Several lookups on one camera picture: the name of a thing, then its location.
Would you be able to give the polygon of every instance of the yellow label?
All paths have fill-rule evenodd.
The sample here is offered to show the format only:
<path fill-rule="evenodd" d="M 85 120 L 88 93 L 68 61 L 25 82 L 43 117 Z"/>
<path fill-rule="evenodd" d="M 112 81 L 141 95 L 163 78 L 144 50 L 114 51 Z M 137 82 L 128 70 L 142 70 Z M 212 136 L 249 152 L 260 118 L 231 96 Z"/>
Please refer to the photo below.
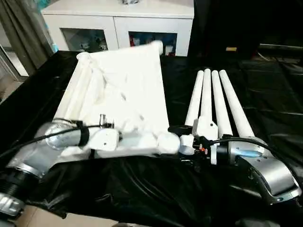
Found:
<path fill-rule="evenodd" d="M 228 46 L 228 47 L 226 48 L 226 51 L 234 51 L 234 52 L 235 52 L 235 51 L 237 51 L 237 47 L 229 47 L 229 46 Z"/>

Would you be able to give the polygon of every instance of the white cylindrical tube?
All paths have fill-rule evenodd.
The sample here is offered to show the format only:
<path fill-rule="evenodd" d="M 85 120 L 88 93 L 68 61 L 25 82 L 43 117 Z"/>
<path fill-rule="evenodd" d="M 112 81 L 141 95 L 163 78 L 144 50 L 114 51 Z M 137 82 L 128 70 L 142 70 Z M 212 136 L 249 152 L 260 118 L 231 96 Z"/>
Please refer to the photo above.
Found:
<path fill-rule="evenodd" d="M 232 128 L 229 122 L 227 109 L 224 101 L 223 91 L 217 70 L 212 71 L 212 82 L 214 90 L 214 106 L 216 109 L 219 138 L 225 135 L 232 135 Z"/>
<path fill-rule="evenodd" d="M 250 123 L 242 109 L 238 97 L 232 87 L 232 84 L 225 70 L 220 71 L 220 78 L 223 84 L 224 91 L 228 100 L 228 104 L 232 111 L 232 116 L 235 121 L 237 131 L 240 137 L 254 137 L 255 134 L 251 129 Z"/>
<path fill-rule="evenodd" d="M 191 96 L 185 125 L 193 126 L 194 120 L 199 116 L 199 107 L 201 100 L 202 84 L 203 84 L 203 74 L 204 72 L 200 70 L 197 74 L 193 94 Z"/>
<path fill-rule="evenodd" d="M 201 99 L 201 113 L 208 120 L 212 121 L 212 87 L 211 87 L 211 72 L 210 69 L 204 70 L 202 99 Z"/>

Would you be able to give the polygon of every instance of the white cabinet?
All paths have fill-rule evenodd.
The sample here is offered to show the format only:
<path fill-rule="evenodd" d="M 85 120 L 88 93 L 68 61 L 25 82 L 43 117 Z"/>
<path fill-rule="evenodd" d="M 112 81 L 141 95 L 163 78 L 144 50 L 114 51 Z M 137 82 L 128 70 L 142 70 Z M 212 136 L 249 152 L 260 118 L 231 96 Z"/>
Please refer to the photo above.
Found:
<path fill-rule="evenodd" d="M 97 52 L 162 40 L 167 55 L 187 56 L 194 0 L 59 0 L 42 11 L 59 50 Z"/>

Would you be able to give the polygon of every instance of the black plastic sheet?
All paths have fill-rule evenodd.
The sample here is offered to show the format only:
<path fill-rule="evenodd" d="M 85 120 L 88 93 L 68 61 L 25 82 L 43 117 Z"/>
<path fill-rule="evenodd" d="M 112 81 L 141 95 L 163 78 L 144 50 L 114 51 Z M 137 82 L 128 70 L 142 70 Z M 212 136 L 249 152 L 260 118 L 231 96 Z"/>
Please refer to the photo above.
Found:
<path fill-rule="evenodd" d="M 75 56 L 58 52 L 0 105 L 2 151 L 30 139 L 53 118 Z M 183 57 L 163 57 L 161 67 L 170 125 L 184 123 L 198 70 L 225 69 L 256 136 L 273 146 L 303 182 L 302 68 Z M 234 123 L 232 128 L 236 135 Z M 294 201 L 269 206 L 231 187 L 241 177 L 235 167 L 188 166 L 169 158 L 85 160 L 55 165 L 27 202 L 61 217 L 71 212 L 149 226 L 252 226 L 249 219 L 259 220 L 257 226 L 265 220 L 300 223 L 302 209 Z"/>

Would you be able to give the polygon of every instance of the wire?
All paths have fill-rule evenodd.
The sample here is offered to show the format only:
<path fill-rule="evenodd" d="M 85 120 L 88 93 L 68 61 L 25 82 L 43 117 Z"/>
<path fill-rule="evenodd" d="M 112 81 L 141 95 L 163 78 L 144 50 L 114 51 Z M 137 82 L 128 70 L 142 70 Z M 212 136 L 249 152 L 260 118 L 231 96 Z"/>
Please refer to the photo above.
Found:
<path fill-rule="evenodd" d="M 99 128 L 100 125 L 96 124 L 96 125 L 82 126 L 82 127 L 67 129 L 67 130 L 63 130 L 63 131 L 60 131 L 60 132 L 56 132 L 56 133 L 52 133 L 52 134 L 36 137 L 36 138 L 33 138 L 32 140 L 29 140 L 29 141 L 27 141 L 25 143 L 18 144 L 16 146 L 14 146 L 14 147 L 12 147 L 12 148 L 4 151 L 2 154 L 0 154 L 0 159 L 3 158 L 4 156 L 10 154 L 11 152 L 15 151 L 16 149 L 20 149 L 21 147 L 24 147 L 24 146 L 26 146 L 28 144 L 35 143 L 35 142 L 47 139 L 47 138 L 52 137 L 52 136 L 57 136 L 57 135 L 60 135 L 60 134 L 71 132 L 71 131 L 76 131 L 76 130 L 81 130 L 81 129 L 89 129 L 89 128 L 97 128 L 97 127 Z"/>
<path fill-rule="evenodd" d="M 266 57 L 264 57 L 262 54 L 260 54 L 259 51 L 257 51 L 257 53 L 258 53 L 258 55 L 259 55 L 261 58 L 263 58 L 264 60 L 270 61 L 268 58 L 266 58 Z"/>
<path fill-rule="evenodd" d="M 213 140 L 213 141 L 210 141 L 210 145 L 213 145 L 213 144 L 216 144 L 216 143 L 226 143 L 226 142 L 231 142 L 231 141 L 252 143 L 252 144 L 258 145 L 260 147 L 263 147 L 263 148 L 271 151 L 272 153 L 276 154 L 276 151 L 273 148 L 271 148 L 270 146 L 268 146 L 264 143 L 261 143 L 259 141 L 253 140 L 253 139 L 240 138 L 240 137 L 232 137 L 232 138 L 227 138 L 227 139 Z"/>

